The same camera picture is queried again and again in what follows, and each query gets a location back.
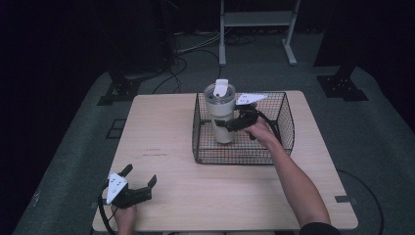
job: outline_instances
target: sleeve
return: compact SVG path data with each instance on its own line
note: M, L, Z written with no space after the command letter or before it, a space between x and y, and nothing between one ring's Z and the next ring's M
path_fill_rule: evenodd
M340 231L330 224L312 222L303 226L300 235L341 235Z

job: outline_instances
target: hand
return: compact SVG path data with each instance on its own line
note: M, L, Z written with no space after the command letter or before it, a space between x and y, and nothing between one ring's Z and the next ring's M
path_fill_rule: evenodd
M137 207L134 205L130 208L121 209L111 205L111 211L113 211L118 227L118 235L131 235L134 231Z
M279 145L277 138L275 138L275 135L271 132L265 119L262 117L259 117L254 125L244 128L243 130L248 134L253 135L259 144L265 148L269 148L270 145Z

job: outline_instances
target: wooden table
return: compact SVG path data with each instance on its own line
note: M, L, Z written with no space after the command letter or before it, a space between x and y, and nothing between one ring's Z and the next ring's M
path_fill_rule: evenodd
M315 183L340 229L357 226L346 192L300 91L287 91L296 127L291 157ZM236 231L300 229L273 165L196 164L192 124L196 94L139 95L132 104L111 168L129 188L147 186L153 199L138 205L137 231ZM106 230L96 213L93 228Z

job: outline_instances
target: thermos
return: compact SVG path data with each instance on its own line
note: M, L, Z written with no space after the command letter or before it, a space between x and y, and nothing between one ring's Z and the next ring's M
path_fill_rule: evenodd
M205 89L204 94L215 140L221 144L234 141L235 132L228 132L225 127L217 126L215 121L234 118L235 87L227 79L218 79Z

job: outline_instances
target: wire basket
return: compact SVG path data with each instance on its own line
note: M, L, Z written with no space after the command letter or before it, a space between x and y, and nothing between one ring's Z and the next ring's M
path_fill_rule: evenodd
M257 102L256 109L263 112L280 133L282 145L290 155L294 146L294 122L285 92L262 92L267 98ZM210 115L203 93L196 96L193 119L192 148L195 161L202 165L272 165L271 156L257 141L244 131L235 133L235 141L220 144L214 139Z

